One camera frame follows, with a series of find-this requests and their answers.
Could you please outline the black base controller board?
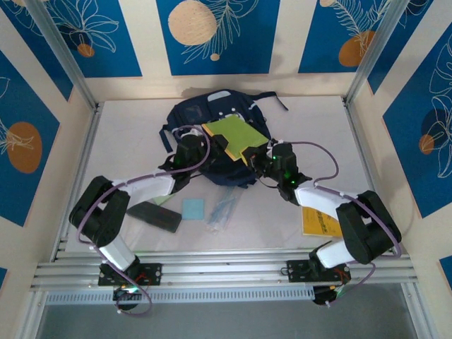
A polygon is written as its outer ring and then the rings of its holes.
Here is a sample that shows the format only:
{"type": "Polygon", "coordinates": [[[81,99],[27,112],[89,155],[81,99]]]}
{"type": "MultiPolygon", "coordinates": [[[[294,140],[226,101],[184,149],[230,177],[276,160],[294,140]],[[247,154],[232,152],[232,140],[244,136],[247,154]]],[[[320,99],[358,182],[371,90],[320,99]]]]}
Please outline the black base controller board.
{"type": "Polygon", "coordinates": [[[122,285],[113,291],[112,300],[119,313],[131,311],[138,306],[141,294],[137,287],[127,287],[122,285]]]}
{"type": "Polygon", "coordinates": [[[314,286],[313,303],[319,306],[329,307],[334,303],[343,291],[344,285],[339,286],[314,286]]]}

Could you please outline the aluminium table side rail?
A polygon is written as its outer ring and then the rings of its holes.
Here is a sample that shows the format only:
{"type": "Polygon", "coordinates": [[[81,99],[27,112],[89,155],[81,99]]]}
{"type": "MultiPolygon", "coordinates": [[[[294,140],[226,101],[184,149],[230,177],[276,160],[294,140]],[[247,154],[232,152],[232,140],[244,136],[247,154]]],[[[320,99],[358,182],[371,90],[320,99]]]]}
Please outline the aluminium table side rail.
{"type": "Polygon", "coordinates": [[[88,166],[89,157],[91,154],[93,143],[95,141],[95,135],[97,133],[103,106],[104,102],[99,102],[96,104],[96,107],[93,110],[93,116],[90,118],[88,130],[84,135],[82,148],[77,159],[78,162],[76,163],[77,166],[75,176],[71,182],[71,190],[68,197],[68,201],[59,222],[59,229],[56,233],[56,238],[54,240],[52,252],[49,255],[50,262],[54,262],[56,260],[61,240],[65,238],[66,235],[68,234],[70,227],[69,215],[81,190],[81,185],[83,183],[83,178],[85,176],[86,168],[88,166]]]}
{"type": "Polygon", "coordinates": [[[391,210],[382,200],[383,196],[373,173],[374,161],[358,116],[351,108],[345,108],[345,111],[369,186],[352,202],[356,206],[357,213],[363,218],[369,218],[370,221],[361,222],[354,227],[354,231],[364,242],[366,259],[396,260],[403,255],[403,248],[400,245],[402,234],[392,218],[391,210]]]}

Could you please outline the aluminium frame post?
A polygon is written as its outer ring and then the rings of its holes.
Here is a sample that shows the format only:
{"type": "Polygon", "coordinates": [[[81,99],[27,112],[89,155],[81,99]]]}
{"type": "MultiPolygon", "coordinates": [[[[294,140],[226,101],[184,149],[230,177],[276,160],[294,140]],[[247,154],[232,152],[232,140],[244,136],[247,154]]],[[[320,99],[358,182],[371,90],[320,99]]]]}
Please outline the aluminium frame post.
{"type": "Polygon", "coordinates": [[[79,91],[83,101],[92,111],[96,112],[98,103],[91,93],[85,82],[82,71],[44,4],[40,0],[24,0],[24,3],[61,67],[72,84],[79,91]]]}
{"type": "Polygon", "coordinates": [[[345,108],[349,109],[355,100],[409,3],[410,0],[391,0],[388,11],[383,16],[381,24],[377,28],[374,38],[364,54],[362,62],[355,73],[355,77],[343,98],[345,108]]]}

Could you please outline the clear packet of pens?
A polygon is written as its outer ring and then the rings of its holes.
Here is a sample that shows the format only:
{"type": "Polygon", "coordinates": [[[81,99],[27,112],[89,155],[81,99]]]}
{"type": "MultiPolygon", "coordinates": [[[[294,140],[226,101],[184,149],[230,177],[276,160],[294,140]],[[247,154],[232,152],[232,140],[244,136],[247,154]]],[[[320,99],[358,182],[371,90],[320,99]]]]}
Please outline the clear packet of pens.
{"type": "Polygon", "coordinates": [[[217,202],[207,221],[208,230],[214,233],[223,231],[229,222],[235,206],[236,190],[234,187],[222,187],[217,202]]]}

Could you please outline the lime green notebook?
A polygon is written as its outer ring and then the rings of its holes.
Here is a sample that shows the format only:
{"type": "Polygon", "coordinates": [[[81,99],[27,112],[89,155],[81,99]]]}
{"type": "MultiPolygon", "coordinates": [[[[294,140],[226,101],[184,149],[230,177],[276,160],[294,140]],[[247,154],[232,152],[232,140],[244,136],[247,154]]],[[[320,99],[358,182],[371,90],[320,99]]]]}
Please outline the lime green notebook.
{"type": "Polygon", "coordinates": [[[241,160],[245,165],[248,165],[248,162],[243,152],[247,148],[257,148],[269,141],[269,137],[235,115],[201,126],[210,137],[222,136],[227,141],[225,153],[233,161],[241,160]]]}

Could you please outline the black pencil case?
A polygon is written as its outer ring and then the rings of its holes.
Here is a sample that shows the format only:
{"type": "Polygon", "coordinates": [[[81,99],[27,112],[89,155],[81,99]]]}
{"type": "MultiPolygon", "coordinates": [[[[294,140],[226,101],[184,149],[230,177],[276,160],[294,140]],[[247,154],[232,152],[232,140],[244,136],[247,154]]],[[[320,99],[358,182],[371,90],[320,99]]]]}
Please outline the black pencil case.
{"type": "Polygon", "coordinates": [[[170,233],[175,233],[182,221],[182,215],[180,213],[148,201],[130,207],[126,214],[170,233]]]}

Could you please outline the navy blue backpack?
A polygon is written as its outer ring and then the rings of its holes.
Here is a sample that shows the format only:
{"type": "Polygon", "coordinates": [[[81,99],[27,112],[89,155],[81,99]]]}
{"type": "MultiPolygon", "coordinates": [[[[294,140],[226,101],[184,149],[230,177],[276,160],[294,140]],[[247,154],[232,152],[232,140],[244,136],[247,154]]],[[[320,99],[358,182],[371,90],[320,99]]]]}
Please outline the navy blue backpack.
{"type": "MultiPolygon", "coordinates": [[[[236,115],[254,129],[270,138],[266,118],[256,101],[266,97],[276,97],[274,91],[249,95],[231,89],[216,90],[184,100],[175,105],[167,116],[167,123],[160,130],[160,137],[168,153],[172,152],[166,133],[179,140],[181,126],[200,126],[236,115]]],[[[256,183],[256,175],[242,161],[232,160],[222,153],[214,161],[207,160],[198,170],[200,174],[219,186],[238,186],[243,189],[256,183]]]]}

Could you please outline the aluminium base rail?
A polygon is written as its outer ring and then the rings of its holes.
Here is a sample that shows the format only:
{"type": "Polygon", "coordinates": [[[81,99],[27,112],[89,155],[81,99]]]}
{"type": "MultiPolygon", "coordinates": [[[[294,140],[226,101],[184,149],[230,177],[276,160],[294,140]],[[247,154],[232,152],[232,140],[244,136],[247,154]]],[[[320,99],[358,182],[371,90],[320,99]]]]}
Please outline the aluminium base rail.
{"type": "MultiPolygon", "coordinates": [[[[144,263],[162,264],[162,288],[263,287],[288,285],[280,271],[287,261],[305,259],[301,249],[250,251],[143,252],[144,263]]],[[[40,263],[32,290],[97,288],[100,258],[93,253],[63,251],[56,261],[40,263]]]]}

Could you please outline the blue sticky note pad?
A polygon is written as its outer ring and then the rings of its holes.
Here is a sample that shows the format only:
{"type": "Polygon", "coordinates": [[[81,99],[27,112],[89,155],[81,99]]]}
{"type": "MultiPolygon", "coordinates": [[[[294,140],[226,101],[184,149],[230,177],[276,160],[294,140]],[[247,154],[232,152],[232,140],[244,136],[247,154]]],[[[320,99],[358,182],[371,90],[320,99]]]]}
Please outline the blue sticky note pad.
{"type": "Polygon", "coordinates": [[[200,198],[188,198],[182,201],[183,220],[203,220],[204,200],[200,198]]]}

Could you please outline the yellow booklet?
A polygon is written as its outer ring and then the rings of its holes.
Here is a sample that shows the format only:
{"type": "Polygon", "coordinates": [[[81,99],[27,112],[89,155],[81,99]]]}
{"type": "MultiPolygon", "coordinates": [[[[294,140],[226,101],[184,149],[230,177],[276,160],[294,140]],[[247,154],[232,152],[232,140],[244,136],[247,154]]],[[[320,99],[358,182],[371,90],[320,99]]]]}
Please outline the yellow booklet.
{"type": "Polygon", "coordinates": [[[339,222],[318,210],[302,207],[302,231],[304,235],[342,237],[339,222]]]}

